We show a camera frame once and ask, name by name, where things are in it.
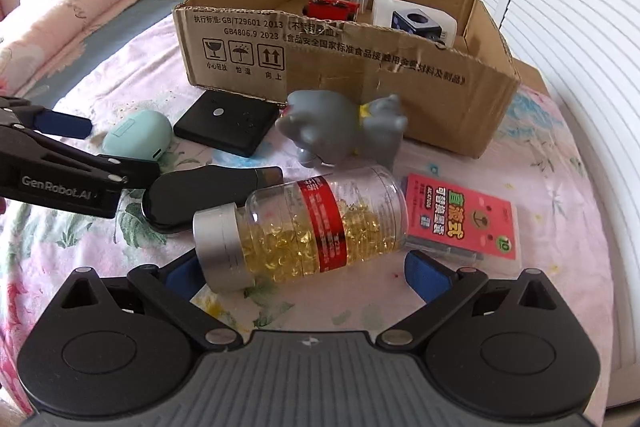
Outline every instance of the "red object in box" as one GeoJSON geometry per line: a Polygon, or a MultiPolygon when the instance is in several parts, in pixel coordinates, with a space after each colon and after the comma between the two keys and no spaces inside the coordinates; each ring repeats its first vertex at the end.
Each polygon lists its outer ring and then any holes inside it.
{"type": "Polygon", "coordinates": [[[311,0],[302,13],[306,17],[331,21],[354,21],[360,4],[343,0],[311,0]]]}

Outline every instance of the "gray figurine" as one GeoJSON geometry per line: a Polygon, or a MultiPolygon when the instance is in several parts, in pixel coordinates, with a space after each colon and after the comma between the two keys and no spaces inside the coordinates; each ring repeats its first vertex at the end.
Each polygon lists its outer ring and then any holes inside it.
{"type": "Polygon", "coordinates": [[[276,128],[298,147],[303,167],[338,165],[359,156],[392,169],[407,119],[396,94],[358,106],[327,90],[292,92],[276,128]]]}

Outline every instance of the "open cardboard box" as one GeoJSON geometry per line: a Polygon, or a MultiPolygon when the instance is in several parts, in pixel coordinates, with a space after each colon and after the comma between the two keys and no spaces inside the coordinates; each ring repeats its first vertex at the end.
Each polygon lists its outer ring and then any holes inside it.
{"type": "Polygon", "coordinates": [[[308,0],[187,0],[174,20],[190,84],[286,103],[330,89],[357,103],[398,93],[406,136],[473,158],[494,135],[520,77],[479,0],[406,0],[458,22],[453,48],[362,23],[302,16],[308,0]]]}

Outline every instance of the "fragile symbol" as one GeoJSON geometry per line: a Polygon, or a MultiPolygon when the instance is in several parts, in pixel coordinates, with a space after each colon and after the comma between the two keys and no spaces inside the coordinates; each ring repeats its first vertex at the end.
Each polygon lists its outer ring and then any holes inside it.
{"type": "Polygon", "coordinates": [[[284,48],[258,44],[258,63],[263,68],[284,71],[284,48]]]}
{"type": "Polygon", "coordinates": [[[301,343],[306,347],[314,347],[316,344],[320,344],[320,341],[315,337],[309,337],[308,339],[301,341],[301,343]]]}
{"type": "Polygon", "coordinates": [[[202,39],[204,55],[209,60],[226,62],[225,43],[219,39],[202,39]]]}
{"type": "Polygon", "coordinates": [[[254,47],[250,42],[229,41],[229,54],[231,62],[235,64],[244,64],[245,66],[253,66],[254,64],[254,47]]]}

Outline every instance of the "red bottle label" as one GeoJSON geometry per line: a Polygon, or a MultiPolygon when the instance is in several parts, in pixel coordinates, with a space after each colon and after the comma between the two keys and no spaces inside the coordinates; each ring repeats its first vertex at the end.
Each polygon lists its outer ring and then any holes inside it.
{"type": "Polygon", "coordinates": [[[342,218],[329,184],[322,176],[298,182],[314,227],[320,271],[326,272],[347,264],[347,241],[342,218]]]}

